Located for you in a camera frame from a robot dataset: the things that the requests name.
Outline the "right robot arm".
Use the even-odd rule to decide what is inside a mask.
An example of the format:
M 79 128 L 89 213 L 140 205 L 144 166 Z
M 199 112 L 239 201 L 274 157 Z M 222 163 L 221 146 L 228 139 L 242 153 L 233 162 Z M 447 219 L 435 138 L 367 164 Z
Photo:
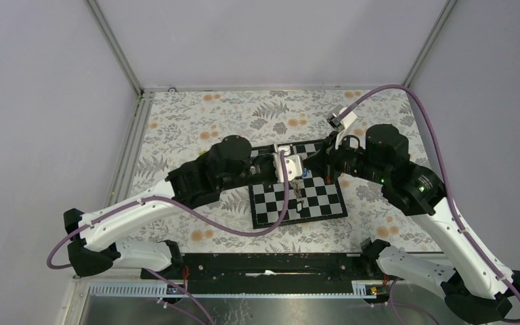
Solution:
M 405 279 L 442 298 L 469 324 L 506 321 L 511 297 L 520 297 L 520 271 L 501 263 L 469 232 L 448 202 L 443 181 L 410 160 L 407 137 L 382 124 L 367 130 L 364 147 L 353 147 L 350 141 L 332 132 L 305 160 L 305 167 L 326 183 L 347 174 L 379 184 L 388 203 L 426 231 L 448 259 L 441 265 L 384 240 L 367 240 L 362 244 L 364 275 Z

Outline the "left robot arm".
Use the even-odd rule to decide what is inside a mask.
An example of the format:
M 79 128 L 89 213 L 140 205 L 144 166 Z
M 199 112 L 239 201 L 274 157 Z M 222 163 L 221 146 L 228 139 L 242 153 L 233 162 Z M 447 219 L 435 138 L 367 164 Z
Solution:
M 64 214 L 69 233 L 68 258 L 80 277 L 94 276 L 111 268 L 140 268 L 175 278 L 183 261 L 171 241 L 144 242 L 125 237 L 157 219 L 181 211 L 194 213 L 219 200 L 223 191 L 260 183 L 284 181 L 286 147 L 252 156 L 251 143 L 229 135 L 195 160 L 185 162 L 146 191 L 94 213 L 71 209 Z

